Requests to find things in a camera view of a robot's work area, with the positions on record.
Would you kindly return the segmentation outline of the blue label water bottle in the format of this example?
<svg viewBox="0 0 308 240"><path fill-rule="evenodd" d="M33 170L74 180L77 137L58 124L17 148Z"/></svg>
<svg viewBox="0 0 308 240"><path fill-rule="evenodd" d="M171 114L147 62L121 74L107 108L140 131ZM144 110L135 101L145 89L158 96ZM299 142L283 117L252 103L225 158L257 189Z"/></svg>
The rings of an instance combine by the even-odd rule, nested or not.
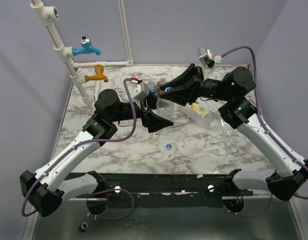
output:
<svg viewBox="0 0 308 240"><path fill-rule="evenodd" d="M149 79L148 80L148 87L149 87L149 90L152 94L154 94L155 96L158 96L158 88L157 88L157 85L156 83L152 80L152 79Z"/></svg>

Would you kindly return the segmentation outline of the golden energy drink bottle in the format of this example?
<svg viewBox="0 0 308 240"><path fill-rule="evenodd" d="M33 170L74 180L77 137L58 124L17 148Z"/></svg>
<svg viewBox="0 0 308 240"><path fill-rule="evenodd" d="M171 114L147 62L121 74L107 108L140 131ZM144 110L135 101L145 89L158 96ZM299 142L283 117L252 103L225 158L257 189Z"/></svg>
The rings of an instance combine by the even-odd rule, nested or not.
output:
<svg viewBox="0 0 308 240"><path fill-rule="evenodd" d="M162 93L165 92L165 90L161 89L161 86L166 83L166 78L162 77L158 82L157 82L157 96L159 97Z"/></svg>

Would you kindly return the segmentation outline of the orange label clear bottle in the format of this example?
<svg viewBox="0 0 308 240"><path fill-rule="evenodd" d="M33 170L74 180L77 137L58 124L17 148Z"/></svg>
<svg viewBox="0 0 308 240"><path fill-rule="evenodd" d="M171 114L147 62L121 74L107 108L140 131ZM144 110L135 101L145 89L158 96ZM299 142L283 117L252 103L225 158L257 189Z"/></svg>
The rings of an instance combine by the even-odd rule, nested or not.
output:
<svg viewBox="0 0 308 240"><path fill-rule="evenodd" d="M216 126L213 114L198 101L180 107L180 110L202 128L212 129Z"/></svg>

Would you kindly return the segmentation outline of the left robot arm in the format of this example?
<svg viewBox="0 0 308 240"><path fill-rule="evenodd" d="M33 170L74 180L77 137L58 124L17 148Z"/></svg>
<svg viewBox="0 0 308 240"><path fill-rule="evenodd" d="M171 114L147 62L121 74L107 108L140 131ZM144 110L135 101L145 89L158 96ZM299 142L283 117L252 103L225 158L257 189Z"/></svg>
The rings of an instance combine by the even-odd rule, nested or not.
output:
<svg viewBox="0 0 308 240"><path fill-rule="evenodd" d="M113 89L99 93L95 102L95 113L87 120L76 138L54 159L35 172L29 170L20 176L21 190L25 203L34 207L42 217L51 215L66 199L80 195L98 198L105 190L96 173L87 173L81 178L66 181L72 170L91 153L105 143L119 143L129 139L137 119L143 127L154 133L173 122L153 113L157 97L150 94L138 106L135 102L121 102Z"/></svg>

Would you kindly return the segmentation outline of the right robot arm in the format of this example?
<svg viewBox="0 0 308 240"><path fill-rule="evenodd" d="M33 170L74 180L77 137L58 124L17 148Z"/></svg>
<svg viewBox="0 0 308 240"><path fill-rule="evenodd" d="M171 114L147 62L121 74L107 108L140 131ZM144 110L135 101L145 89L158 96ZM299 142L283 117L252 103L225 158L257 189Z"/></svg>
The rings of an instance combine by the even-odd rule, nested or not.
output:
<svg viewBox="0 0 308 240"><path fill-rule="evenodd" d="M308 159L293 151L245 97L255 88L252 73L245 67L236 67L222 80L215 80L205 78L202 68L193 63L180 76L160 87L162 99L181 106L192 104L200 97L224 101L218 109L222 119L248 138L274 167L274 171L234 170L231 179L224 183L228 195L256 189L288 201L308 179Z"/></svg>

